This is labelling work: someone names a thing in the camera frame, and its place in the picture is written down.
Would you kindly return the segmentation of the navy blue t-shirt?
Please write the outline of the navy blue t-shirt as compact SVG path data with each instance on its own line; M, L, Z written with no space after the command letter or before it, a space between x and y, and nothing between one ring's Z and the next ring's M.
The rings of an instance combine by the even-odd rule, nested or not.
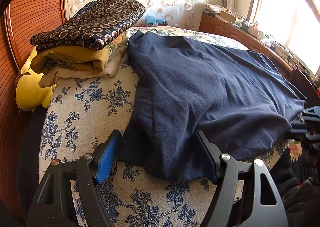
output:
M246 161L281 142L306 102L255 51L139 31L127 56L139 80L118 158L162 180L203 177L195 131Z

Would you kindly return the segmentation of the pink bottle on cabinet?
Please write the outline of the pink bottle on cabinet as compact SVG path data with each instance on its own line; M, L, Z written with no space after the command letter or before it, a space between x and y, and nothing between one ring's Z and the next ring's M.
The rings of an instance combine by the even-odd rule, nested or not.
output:
M255 22L255 23L252 23L250 26L249 26L249 34L252 35L253 37L258 37L259 35L259 29L258 29L258 25L259 23L258 22Z

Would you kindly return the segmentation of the yellow plush toy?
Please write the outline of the yellow plush toy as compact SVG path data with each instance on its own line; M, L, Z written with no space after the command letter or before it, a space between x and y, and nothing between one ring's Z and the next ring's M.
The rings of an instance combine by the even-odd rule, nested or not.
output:
M16 104L20 110L25 112L34 112L38 106L48 108L55 89L55 85L39 87L43 74L35 73L31 69L31 61L36 56L37 51L34 46L16 78Z

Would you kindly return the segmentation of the long wooden cabinet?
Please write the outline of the long wooden cabinet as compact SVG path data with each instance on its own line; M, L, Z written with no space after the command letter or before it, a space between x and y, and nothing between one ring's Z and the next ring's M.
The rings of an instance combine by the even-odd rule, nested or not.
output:
M248 49L264 54L272 60L280 74L288 79L302 94L304 94L304 96L307 97L308 101L306 107L319 106L319 96L316 93L316 90L299 69L298 65L295 64L290 66L278 54L259 42L255 37L206 13L203 13L201 16L199 30L201 32L232 38L242 43Z

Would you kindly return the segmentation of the cardboard box on cabinet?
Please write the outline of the cardboard box on cabinet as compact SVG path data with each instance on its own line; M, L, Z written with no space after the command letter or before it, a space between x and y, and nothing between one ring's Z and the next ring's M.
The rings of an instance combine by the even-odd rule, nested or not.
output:
M221 11L219 14L219 18L227 23L237 23L242 21L242 16L236 15L234 16L229 11Z

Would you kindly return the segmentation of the cream folded cloth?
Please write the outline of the cream folded cloth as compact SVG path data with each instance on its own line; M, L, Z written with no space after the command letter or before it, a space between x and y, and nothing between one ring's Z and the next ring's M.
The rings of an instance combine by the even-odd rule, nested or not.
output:
M109 61L102 71L80 71L61 68L56 65L47 74L43 75L39 81L39 87L45 88L53 86L60 78L89 79L97 77L114 77L120 66L120 62L125 53L126 45L120 46L112 53Z

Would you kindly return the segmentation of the mustard yellow folded cloth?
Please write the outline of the mustard yellow folded cloth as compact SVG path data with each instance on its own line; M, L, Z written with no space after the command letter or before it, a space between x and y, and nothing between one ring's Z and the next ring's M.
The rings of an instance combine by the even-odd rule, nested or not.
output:
M75 71L102 71L126 34L127 31L123 32L102 50L91 50L80 46L58 46L42 51L31 60L31 69L36 73L47 74L58 65Z

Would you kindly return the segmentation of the dark circle-patterned folded cloth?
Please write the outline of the dark circle-patterned folded cloth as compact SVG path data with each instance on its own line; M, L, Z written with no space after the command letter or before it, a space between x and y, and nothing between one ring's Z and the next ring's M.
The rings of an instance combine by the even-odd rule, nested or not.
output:
M136 0L92 1L58 28L33 35L30 44L38 52L58 46L102 50L135 25L145 12L146 8Z

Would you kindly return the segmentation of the small blue toy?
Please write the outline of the small blue toy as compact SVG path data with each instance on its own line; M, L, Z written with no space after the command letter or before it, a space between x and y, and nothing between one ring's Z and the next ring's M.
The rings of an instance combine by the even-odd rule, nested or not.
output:
M165 19L157 19L154 16L147 15L145 17L146 26L167 26L167 21Z

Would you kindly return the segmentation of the wooden louvered wardrobe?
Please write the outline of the wooden louvered wardrobe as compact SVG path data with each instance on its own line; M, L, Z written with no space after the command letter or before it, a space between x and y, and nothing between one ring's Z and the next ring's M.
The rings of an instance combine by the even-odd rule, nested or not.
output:
M1 201L14 216L22 216L16 171L29 120L16 105L16 78L33 48L30 37L65 21L65 0L1 0Z

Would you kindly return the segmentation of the window with wooden frame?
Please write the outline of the window with wooden frame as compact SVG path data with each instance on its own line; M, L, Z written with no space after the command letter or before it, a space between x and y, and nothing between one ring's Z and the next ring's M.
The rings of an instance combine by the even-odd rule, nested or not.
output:
M249 21L318 72L319 21L305 0L253 0Z

